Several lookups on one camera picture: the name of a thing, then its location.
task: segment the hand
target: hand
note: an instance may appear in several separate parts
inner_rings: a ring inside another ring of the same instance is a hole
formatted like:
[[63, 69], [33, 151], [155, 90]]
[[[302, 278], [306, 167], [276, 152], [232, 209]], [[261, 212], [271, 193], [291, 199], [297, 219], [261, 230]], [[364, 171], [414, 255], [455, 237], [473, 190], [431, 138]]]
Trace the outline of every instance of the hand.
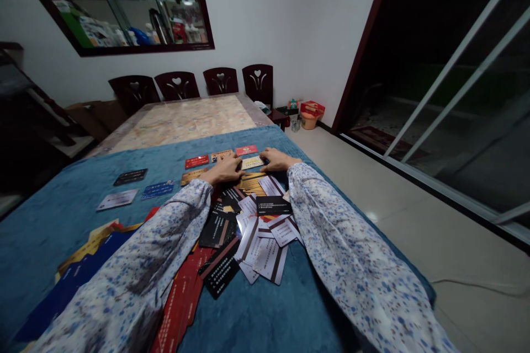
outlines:
[[259, 156], [263, 160], [269, 160], [269, 163], [262, 167], [261, 172], [287, 171], [291, 165], [302, 162], [301, 159], [295, 159], [274, 148], [266, 148]]
[[218, 158], [216, 165], [202, 174], [199, 179], [208, 182], [212, 186], [222, 182], [238, 180], [242, 175], [246, 174], [245, 171], [236, 171], [237, 166], [242, 161], [241, 157], [238, 157], [235, 153], [225, 156], [222, 160]]

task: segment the doormat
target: doormat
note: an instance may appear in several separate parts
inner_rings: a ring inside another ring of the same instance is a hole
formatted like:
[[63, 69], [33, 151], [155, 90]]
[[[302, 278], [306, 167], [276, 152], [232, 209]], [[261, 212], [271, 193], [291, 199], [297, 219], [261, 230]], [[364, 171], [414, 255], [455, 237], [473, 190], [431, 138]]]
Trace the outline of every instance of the doormat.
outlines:
[[[351, 129], [346, 134], [379, 154], [384, 154], [396, 138], [372, 126]], [[401, 140], [397, 143], [394, 150], [390, 152], [390, 156], [401, 161], [411, 148], [411, 144]], [[414, 161], [428, 155], [428, 152], [418, 149], [410, 160]]]

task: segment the chair back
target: chair back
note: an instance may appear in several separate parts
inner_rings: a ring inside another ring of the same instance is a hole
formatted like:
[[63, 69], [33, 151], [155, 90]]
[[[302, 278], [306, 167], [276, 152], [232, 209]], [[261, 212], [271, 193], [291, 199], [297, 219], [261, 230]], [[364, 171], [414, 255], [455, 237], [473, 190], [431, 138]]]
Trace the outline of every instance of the chair back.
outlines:
[[191, 72], [168, 72], [155, 77], [164, 100], [200, 98], [195, 75]]
[[271, 65], [258, 63], [243, 68], [243, 81], [250, 99], [272, 106], [274, 79]]
[[239, 92], [237, 71], [232, 68], [213, 68], [203, 72], [209, 95]]
[[145, 104], [160, 102], [155, 82], [149, 76], [122, 76], [109, 80], [127, 116], [134, 115]]

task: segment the sleeve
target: sleeve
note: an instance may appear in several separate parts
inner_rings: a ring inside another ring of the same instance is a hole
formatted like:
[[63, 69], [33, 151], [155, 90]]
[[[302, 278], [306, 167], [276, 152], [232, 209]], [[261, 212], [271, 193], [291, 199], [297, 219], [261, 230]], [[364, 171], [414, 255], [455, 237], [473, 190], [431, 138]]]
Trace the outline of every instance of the sleeve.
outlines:
[[288, 177], [309, 258], [357, 331], [381, 352], [457, 351], [416, 275], [363, 216], [309, 165]]
[[169, 199], [79, 288], [32, 351], [145, 351], [212, 191], [195, 179]]

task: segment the small stool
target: small stool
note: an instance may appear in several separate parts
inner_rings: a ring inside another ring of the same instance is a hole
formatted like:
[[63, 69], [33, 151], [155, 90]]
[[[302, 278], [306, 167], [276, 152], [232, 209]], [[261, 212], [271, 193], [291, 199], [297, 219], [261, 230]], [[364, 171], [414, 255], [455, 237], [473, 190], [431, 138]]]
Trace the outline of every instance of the small stool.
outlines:
[[271, 113], [267, 116], [274, 124], [279, 126], [283, 132], [285, 132], [285, 123], [289, 116], [284, 115], [276, 109], [272, 109]]

